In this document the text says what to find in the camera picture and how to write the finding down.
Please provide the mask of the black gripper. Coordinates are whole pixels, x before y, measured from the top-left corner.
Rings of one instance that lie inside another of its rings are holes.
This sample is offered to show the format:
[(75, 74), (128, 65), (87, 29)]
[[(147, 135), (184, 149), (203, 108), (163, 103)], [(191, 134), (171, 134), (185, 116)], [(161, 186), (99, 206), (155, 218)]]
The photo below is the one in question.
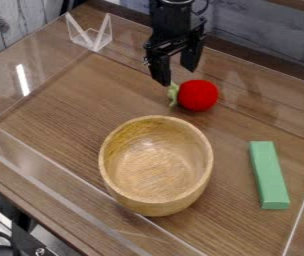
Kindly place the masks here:
[(144, 43), (151, 77), (164, 87), (171, 85), (169, 58), (180, 53), (180, 64), (191, 72), (197, 68), (207, 18), (193, 10), (195, 0), (149, 0), (152, 35)]

